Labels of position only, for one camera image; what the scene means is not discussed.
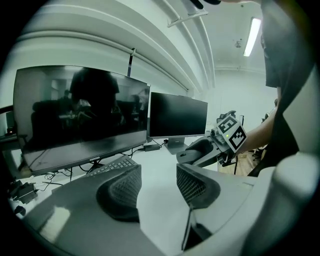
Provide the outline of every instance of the monitor stand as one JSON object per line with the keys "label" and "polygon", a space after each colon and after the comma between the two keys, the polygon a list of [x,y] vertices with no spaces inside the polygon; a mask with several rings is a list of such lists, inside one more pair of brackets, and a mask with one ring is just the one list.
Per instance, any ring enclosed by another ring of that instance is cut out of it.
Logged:
{"label": "monitor stand", "polygon": [[185,144],[185,138],[169,138],[168,143],[164,144],[164,146],[169,150],[172,155],[176,155],[177,153],[184,151],[188,146]]}
{"label": "monitor stand", "polygon": [[98,163],[97,160],[94,160],[94,161],[93,161],[93,165],[92,165],[92,167],[90,168],[89,173],[93,172],[95,169],[98,169],[98,168],[100,168],[100,167],[102,167],[102,166],[104,166],[104,165],[101,164],[101,163]]}

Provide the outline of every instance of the floor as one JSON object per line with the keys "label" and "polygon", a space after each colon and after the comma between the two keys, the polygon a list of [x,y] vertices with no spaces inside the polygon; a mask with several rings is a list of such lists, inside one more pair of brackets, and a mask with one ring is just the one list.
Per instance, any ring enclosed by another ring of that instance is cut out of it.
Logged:
{"label": "floor", "polygon": [[[238,156],[238,164],[236,167],[236,175],[239,176],[247,176],[260,162],[260,159],[254,160],[253,153],[245,152],[239,154]],[[234,174],[235,165],[229,165],[226,167],[222,167],[221,164],[218,164],[218,172],[225,173],[225,174]]]}

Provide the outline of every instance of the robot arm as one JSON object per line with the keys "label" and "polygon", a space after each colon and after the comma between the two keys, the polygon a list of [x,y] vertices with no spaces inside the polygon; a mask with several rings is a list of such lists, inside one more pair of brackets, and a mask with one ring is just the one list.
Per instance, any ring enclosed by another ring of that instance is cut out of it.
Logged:
{"label": "robot arm", "polygon": [[221,119],[210,134],[193,142],[185,151],[176,154],[179,164],[206,167],[216,163],[229,163],[246,141],[247,134],[235,118],[235,111],[230,111]]}

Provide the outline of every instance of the monitor brand logo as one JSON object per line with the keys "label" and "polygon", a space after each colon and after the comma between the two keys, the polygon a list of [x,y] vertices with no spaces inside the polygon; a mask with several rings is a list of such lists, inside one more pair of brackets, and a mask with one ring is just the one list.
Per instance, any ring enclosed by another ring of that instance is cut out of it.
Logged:
{"label": "monitor brand logo", "polygon": [[100,159],[100,156],[97,156],[97,157],[91,158],[89,161],[93,161],[93,160],[97,160],[97,159]]}

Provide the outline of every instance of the keyboard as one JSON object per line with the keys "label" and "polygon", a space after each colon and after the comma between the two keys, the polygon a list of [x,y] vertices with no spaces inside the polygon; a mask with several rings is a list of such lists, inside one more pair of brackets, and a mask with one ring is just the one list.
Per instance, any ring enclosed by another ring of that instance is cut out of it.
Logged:
{"label": "keyboard", "polygon": [[110,170],[120,169],[120,168],[134,166],[134,165],[137,165],[137,163],[133,161],[128,155],[124,155],[112,162],[105,164],[102,167],[92,170],[87,174],[87,176],[93,176],[100,173],[108,172]]}

